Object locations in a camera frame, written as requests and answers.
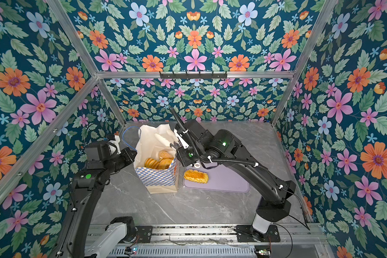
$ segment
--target black mounting plate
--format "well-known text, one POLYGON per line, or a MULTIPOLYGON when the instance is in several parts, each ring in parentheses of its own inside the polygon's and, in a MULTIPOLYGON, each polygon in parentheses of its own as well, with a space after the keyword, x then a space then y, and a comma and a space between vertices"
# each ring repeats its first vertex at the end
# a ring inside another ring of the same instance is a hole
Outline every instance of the black mounting plate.
MULTIPOLYGON (((238 239, 238 242, 240 243, 255 242, 255 239, 252 237, 252 232, 251 232, 252 225, 237 225, 235 229, 237 230, 236 237, 238 239)), ((267 233, 263 236, 263 239, 261 242, 277 243, 280 241, 281 239, 279 237, 278 227, 276 225, 270 225, 267 233)))

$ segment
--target cable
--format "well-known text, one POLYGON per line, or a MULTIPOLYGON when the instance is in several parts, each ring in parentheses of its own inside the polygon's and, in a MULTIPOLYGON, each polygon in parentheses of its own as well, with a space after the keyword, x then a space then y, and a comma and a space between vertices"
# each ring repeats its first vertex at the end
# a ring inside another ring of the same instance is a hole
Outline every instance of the cable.
POLYGON ((280 224, 275 224, 275 223, 273 223, 273 225, 277 225, 277 226, 283 227, 283 229, 286 230, 288 232, 288 234, 290 235, 290 238, 291 238, 291 250, 290 250, 290 253, 287 256, 284 257, 284 258, 288 258, 291 255, 292 251, 293 251, 293 237, 291 236, 291 233, 286 228, 284 228, 284 226, 282 226, 280 224))
POLYGON ((122 133, 122 141, 129 147, 129 148, 131 148, 131 149, 133 149, 134 151, 136 151, 136 149, 134 148, 134 147, 132 147, 132 146, 130 146, 125 140, 124 140, 124 133, 127 131, 127 130, 129 130, 129 128, 132 128, 132 127, 136 127, 136 128, 138 128, 139 129, 139 138, 141 137, 141 129, 139 128, 139 127, 137 127, 137 126, 130 126, 130 127, 128 127, 123 133, 122 133))

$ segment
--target black cable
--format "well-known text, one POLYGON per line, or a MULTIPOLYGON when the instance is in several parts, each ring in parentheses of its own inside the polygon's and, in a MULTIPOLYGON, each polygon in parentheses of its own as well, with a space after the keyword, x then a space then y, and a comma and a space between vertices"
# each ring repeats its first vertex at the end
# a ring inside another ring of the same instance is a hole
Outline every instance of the black cable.
POLYGON ((290 253, 287 256, 284 257, 284 258, 288 258, 291 255, 292 251, 293 251, 293 237, 291 236, 291 233, 284 226, 282 226, 280 224, 275 224, 275 223, 273 223, 273 225, 277 225, 277 226, 283 227, 283 229, 286 230, 288 232, 288 234, 290 235, 290 238, 291 238, 291 250, 290 250, 290 253))

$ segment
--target blue cable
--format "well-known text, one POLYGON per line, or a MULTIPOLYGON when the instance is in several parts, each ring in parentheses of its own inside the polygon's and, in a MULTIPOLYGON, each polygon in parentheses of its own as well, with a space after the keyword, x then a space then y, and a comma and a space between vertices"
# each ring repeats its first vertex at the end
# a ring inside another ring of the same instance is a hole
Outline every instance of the blue cable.
POLYGON ((122 141, 123 141, 129 148, 131 148, 131 149, 133 149, 134 151, 136 151, 136 149, 135 149, 134 147, 130 146, 130 145, 124 140, 124 133, 125 133, 127 130, 129 130, 129 128, 132 128, 132 127, 136 127, 136 128, 139 129, 139 130, 138 130, 138 132, 139 132, 139 139, 141 138, 141 129, 140 129, 139 127, 137 127, 137 126, 130 126, 130 127, 128 127, 128 128, 123 132, 123 134, 122 134, 122 141))

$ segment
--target aluminum frame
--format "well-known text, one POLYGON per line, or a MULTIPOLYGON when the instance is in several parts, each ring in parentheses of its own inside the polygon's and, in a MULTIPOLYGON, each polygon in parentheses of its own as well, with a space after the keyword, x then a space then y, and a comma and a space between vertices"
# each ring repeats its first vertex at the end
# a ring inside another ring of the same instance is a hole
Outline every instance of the aluminum frame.
POLYGON ((294 86, 297 84, 301 73, 303 72, 305 65, 308 62, 308 58, 310 57, 312 51, 314 50, 315 45, 317 44, 318 38, 320 37, 321 33, 323 32, 325 28, 325 24, 327 23, 328 19, 330 18, 335 5, 337 4, 338 0, 325 0, 325 3, 323 5, 323 8, 320 11, 320 14, 318 15, 317 20, 315 21, 315 24, 312 28, 311 35, 309 39, 307 40, 307 43, 305 44, 304 50, 299 56, 298 62, 295 65, 295 75, 291 79, 291 81, 288 83, 287 88, 285 89, 281 100, 278 103, 278 106, 276 107, 276 112, 273 120, 271 121, 272 125, 275 125, 285 108, 288 99, 290 98, 294 86))

